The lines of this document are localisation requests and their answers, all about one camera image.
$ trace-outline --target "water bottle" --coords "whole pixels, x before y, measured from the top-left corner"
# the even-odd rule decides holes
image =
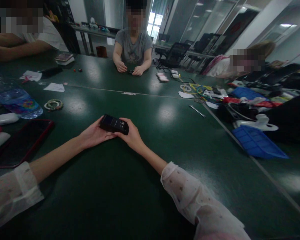
[[[18,84],[4,81],[0,74],[0,103],[24,119],[33,119],[43,112],[39,104]]]

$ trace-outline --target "white sheer sleeve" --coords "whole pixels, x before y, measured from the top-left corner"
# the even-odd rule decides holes
[[[44,199],[27,162],[0,177],[0,227]]]
[[[220,234],[219,239],[250,240],[244,225],[198,179],[170,162],[162,171],[161,183],[178,211],[192,224],[198,223],[194,239]]]

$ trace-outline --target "blue plastic tray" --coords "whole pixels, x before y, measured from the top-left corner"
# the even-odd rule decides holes
[[[241,143],[247,153],[260,158],[289,158],[277,145],[275,145],[261,130],[241,125],[232,130],[233,135]]]
[[[248,100],[253,100],[256,97],[264,97],[260,93],[245,87],[237,87],[231,93],[233,93],[237,98],[246,97]]]

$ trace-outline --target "white paper scrap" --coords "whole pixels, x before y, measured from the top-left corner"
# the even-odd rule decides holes
[[[214,103],[211,103],[211,102],[206,102],[206,104],[211,107],[211,108],[214,108],[214,109],[218,109],[218,105],[217,104],[214,104]]]
[[[50,83],[49,86],[44,88],[43,90],[64,92],[64,86],[63,86],[63,84]]]
[[[180,97],[183,97],[183,98],[193,98],[194,96],[192,94],[189,94],[189,93],[184,93],[184,92],[178,92]]]
[[[129,92],[123,92],[122,94],[127,94],[127,95],[136,95],[135,93],[129,93]]]
[[[27,80],[26,77],[30,80],[30,81],[39,81],[42,77],[42,73],[38,73],[38,72],[32,72],[32,71],[26,71],[22,77],[20,77],[20,79],[23,80]]]

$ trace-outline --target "wrench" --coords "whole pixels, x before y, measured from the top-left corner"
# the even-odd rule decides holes
[[[197,113],[199,113],[202,117],[206,118],[206,115],[203,115],[201,112],[199,112],[194,106],[189,105],[189,107],[193,108]]]

